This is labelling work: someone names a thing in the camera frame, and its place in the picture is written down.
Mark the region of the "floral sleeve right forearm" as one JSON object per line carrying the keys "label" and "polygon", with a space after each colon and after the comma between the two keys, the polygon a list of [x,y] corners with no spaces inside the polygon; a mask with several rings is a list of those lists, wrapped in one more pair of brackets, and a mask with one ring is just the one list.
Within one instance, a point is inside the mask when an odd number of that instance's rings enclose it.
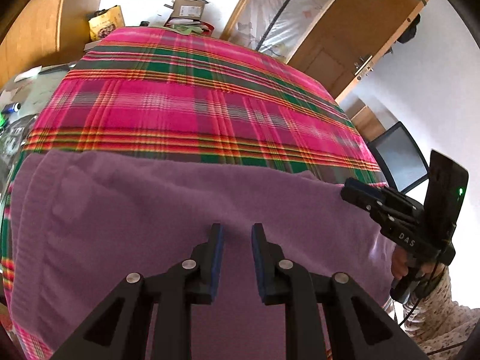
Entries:
{"label": "floral sleeve right forearm", "polygon": [[408,316],[403,330],[429,359],[455,359],[479,321],[478,309],[452,300],[448,270],[426,298],[419,301],[411,295],[403,313]]}

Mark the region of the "person's right hand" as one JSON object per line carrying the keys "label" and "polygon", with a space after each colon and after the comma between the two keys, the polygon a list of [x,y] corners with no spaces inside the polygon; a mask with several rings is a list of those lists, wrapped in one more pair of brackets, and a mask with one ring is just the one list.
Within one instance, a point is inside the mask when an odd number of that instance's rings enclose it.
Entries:
{"label": "person's right hand", "polygon": [[[391,256],[391,274],[393,277],[398,281],[405,277],[408,274],[410,264],[408,252],[397,245]],[[428,262],[421,266],[421,275],[426,275],[428,278],[437,277],[443,273],[444,269],[445,266],[442,263]]]}

